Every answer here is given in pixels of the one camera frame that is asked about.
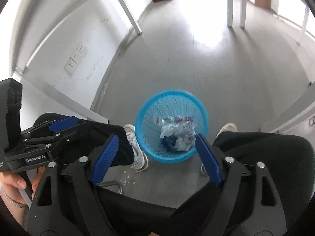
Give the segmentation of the person's left hand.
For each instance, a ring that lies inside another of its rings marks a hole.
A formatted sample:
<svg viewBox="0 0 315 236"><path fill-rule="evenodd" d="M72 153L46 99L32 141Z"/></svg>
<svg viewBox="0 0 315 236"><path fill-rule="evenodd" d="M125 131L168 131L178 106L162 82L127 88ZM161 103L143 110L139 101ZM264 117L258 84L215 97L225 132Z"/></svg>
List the person's left hand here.
<svg viewBox="0 0 315 236"><path fill-rule="evenodd" d="M36 177L31 184L31 188L33 191L33 194L31 196L32 198L34 197L34 194L44 171L45 167L40 167L37 169ZM27 183L20 175L11 171L1 172L1 185L6 195L10 199L20 204L26 204L19 190L25 190L27 187Z"/></svg>

